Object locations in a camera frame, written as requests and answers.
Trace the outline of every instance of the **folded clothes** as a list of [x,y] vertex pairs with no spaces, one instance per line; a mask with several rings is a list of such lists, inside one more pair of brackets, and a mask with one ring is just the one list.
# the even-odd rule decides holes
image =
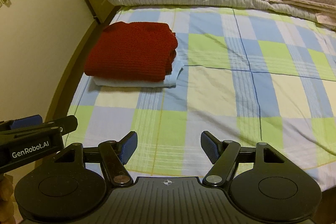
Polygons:
[[168,24],[116,22],[108,26],[84,67],[88,76],[162,82],[172,72],[177,39]]
[[106,79],[100,77],[93,77],[93,81],[96,85],[105,85],[105,86],[114,86],[114,87],[138,87],[138,88],[159,88],[159,87],[169,87],[175,86],[177,77],[181,72],[183,63],[181,62],[178,54],[172,63],[172,72],[169,75],[166,75],[165,79],[161,82],[148,82],[148,81],[123,81],[123,80],[114,80]]

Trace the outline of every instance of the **finger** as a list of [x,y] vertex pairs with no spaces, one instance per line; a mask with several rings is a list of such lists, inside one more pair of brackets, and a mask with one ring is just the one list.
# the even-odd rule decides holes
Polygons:
[[14,204],[10,201],[0,202],[0,222],[10,219],[14,215]]
[[2,200],[8,201],[14,192],[13,184],[8,178],[4,177],[0,182],[0,198]]
[[14,216],[11,216],[8,220],[6,221],[1,221],[1,224],[16,224]]

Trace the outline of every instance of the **plaid bed sheet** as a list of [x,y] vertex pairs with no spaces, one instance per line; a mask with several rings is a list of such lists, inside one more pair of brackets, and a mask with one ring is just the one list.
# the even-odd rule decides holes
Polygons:
[[97,146],[134,130],[132,176],[203,177],[212,166],[200,146],[207,130],[242,146],[267,142],[322,190],[336,185],[335,32],[287,15],[215,7],[124,7],[117,21],[169,24],[184,62],[177,85],[100,87],[83,75],[69,109],[79,125],[65,145]]

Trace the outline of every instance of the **red knit fabric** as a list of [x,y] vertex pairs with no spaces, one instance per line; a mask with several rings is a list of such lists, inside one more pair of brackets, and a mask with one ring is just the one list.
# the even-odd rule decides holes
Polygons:
[[163,81],[172,71],[177,39],[168,24],[116,22],[108,26],[84,67],[89,76]]

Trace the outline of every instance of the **striped blanket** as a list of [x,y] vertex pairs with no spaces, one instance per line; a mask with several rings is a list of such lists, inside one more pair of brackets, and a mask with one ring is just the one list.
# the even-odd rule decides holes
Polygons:
[[177,85],[100,87],[83,75],[69,110],[79,125],[65,145],[96,146],[134,130],[132,176],[202,177],[211,168],[200,146],[207,130],[242,146],[267,142],[322,190],[336,185],[335,32],[287,15],[214,7],[124,7],[117,21],[169,24],[184,63]]

